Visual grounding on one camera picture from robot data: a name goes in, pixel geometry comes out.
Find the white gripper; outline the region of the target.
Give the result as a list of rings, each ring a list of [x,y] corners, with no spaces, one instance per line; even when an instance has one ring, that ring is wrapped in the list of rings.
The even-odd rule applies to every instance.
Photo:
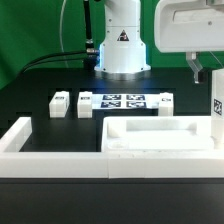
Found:
[[[196,52],[224,51],[224,0],[160,0],[154,39],[160,52],[187,52],[198,84],[203,67]]]

